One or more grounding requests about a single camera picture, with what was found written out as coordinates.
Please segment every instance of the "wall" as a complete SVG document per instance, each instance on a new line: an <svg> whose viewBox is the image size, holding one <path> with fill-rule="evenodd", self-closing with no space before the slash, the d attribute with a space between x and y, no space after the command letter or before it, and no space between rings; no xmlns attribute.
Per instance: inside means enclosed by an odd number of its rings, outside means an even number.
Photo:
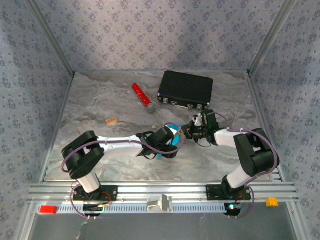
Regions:
<svg viewBox="0 0 320 240"><path fill-rule="evenodd" d="M36 0L77 72L246 70L283 0Z"/></svg>
<svg viewBox="0 0 320 240"><path fill-rule="evenodd" d="M253 79L314 239L320 239L319 69L320 3L300 0Z"/></svg>
<svg viewBox="0 0 320 240"><path fill-rule="evenodd" d="M70 78L24 1L0 4L0 239L39 180Z"/></svg>

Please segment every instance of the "red flashlight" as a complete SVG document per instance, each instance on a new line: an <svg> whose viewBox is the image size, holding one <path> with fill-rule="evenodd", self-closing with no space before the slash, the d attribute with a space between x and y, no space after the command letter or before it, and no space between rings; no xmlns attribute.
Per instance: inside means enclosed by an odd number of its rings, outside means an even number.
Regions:
<svg viewBox="0 0 320 240"><path fill-rule="evenodd" d="M149 113L153 114L156 111L156 105L150 101L147 95L142 91L138 84L132 84L132 89L143 102L144 106L148 109Z"/></svg>

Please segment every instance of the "marble surface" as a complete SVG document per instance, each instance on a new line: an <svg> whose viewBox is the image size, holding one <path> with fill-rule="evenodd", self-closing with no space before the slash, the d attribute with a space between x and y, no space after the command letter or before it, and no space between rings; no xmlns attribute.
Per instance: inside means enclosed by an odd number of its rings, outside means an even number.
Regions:
<svg viewBox="0 0 320 240"><path fill-rule="evenodd" d="M225 115L234 128L259 127L246 73L190 72L213 79L211 108ZM155 131L165 123L188 123L196 110L158 103L157 92L163 71L109 71L76 73L60 129L48 162L46 181L69 180L61 172L61 150L82 133L93 130L103 137L128 137ZM147 112L134 91L138 83L157 105L154 114ZM106 125L106 119L117 117L118 123ZM228 124L217 117L222 127ZM186 141L174 159L144 157L103 158L95 168L101 181L220 181L240 164L237 151L230 147L203 148Z"/></svg>

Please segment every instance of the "red cylinder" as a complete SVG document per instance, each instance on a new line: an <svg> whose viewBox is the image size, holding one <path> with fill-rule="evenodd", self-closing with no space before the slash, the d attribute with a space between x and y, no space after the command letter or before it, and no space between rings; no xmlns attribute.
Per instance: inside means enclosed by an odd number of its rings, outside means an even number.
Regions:
<svg viewBox="0 0 320 240"><path fill-rule="evenodd" d="M136 83L132 84L132 89L135 91L135 93L138 95L138 97L141 99L141 101L147 108L151 104L151 101L147 97L147 95L144 93L144 91L142 91L142 89Z"/></svg>

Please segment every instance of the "blue object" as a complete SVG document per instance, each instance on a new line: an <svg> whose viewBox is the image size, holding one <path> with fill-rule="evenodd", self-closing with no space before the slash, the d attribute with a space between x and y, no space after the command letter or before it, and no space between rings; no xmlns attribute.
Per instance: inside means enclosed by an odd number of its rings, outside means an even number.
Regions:
<svg viewBox="0 0 320 240"><path fill-rule="evenodd" d="M168 125L168 127L179 132L179 128L178 128L177 126L175 126L175 125ZM180 140L180 135L177 133L177 135L174 137L174 140L173 140L173 142L172 142L172 145L173 145L173 146L177 145L178 142L179 142L179 140ZM159 153L159 154L156 156L156 159L159 160L159 159L161 159L161 158L162 158L162 154Z"/></svg>

